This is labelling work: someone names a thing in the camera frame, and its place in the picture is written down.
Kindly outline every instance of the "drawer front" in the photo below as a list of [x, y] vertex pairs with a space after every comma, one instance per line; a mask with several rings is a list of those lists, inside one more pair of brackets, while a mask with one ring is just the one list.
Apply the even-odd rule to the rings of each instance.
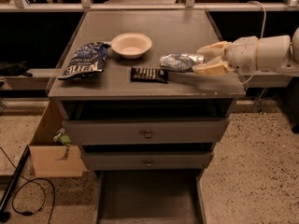
[[213, 158], [213, 152], [190, 154], [157, 153], [94, 153], [82, 155], [89, 170], [142, 170], [142, 169], [203, 169]]
[[158, 144], [219, 142], [228, 119], [178, 122], [108, 122], [66, 120], [63, 126], [74, 143]]

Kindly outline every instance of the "drawer handle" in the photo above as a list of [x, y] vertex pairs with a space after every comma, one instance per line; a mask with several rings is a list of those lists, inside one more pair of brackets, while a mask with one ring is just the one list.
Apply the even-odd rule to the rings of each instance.
[[152, 166], [152, 161], [142, 161], [142, 163], [146, 164], [147, 168], [151, 168]]
[[147, 131], [144, 132], [144, 137], [146, 139], [151, 139], [152, 138], [152, 133], [149, 130], [147, 130]]

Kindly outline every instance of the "concrete floor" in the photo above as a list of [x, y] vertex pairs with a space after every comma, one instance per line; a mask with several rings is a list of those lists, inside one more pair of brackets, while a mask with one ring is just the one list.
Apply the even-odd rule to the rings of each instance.
[[[15, 164], [46, 105], [45, 101], [8, 102], [0, 116], [1, 147]], [[299, 135], [292, 133], [292, 124], [282, 109], [276, 101], [267, 101], [263, 103], [265, 113], [259, 114], [252, 103], [238, 102], [225, 135], [215, 147], [215, 157], [200, 180], [207, 224], [299, 223]], [[1, 174], [12, 172], [2, 153], [0, 159]], [[198, 223], [192, 173], [170, 174], [166, 175], [169, 183], [159, 179], [158, 186], [150, 182], [145, 185], [146, 178], [136, 179], [140, 174], [118, 173], [110, 178], [101, 223]], [[30, 158], [22, 175], [35, 178]], [[97, 197], [93, 175], [84, 172], [79, 178], [50, 180], [56, 188], [51, 224], [93, 223]], [[53, 196], [49, 184], [41, 185], [47, 194], [43, 210], [24, 217], [12, 210], [10, 200], [8, 224], [47, 223]], [[19, 211], [35, 211], [42, 197], [40, 188], [31, 184], [18, 194], [15, 206]]]

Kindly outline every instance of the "cabinet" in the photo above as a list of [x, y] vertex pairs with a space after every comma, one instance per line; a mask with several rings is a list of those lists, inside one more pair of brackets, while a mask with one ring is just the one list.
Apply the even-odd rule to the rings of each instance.
[[235, 101], [245, 96], [239, 77], [170, 73], [169, 83], [130, 81], [131, 67], [159, 67], [162, 55], [195, 53], [219, 41], [203, 10], [92, 11], [84, 15], [62, 73], [77, 48], [140, 32], [153, 46], [140, 59], [108, 51], [104, 72], [88, 79], [55, 79], [49, 98], [63, 115], [87, 169], [148, 170], [208, 167], [229, 124]]

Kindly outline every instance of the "cardboard box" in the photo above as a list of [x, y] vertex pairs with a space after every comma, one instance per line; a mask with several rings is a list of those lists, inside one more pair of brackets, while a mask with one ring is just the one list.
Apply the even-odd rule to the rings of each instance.
[[49, 102], [29, 146], [37, 177], [82, 176], [84, 165], [77, 146], [55, 146], [53, 136], [62, 128], [63, 118], [54, 102]]

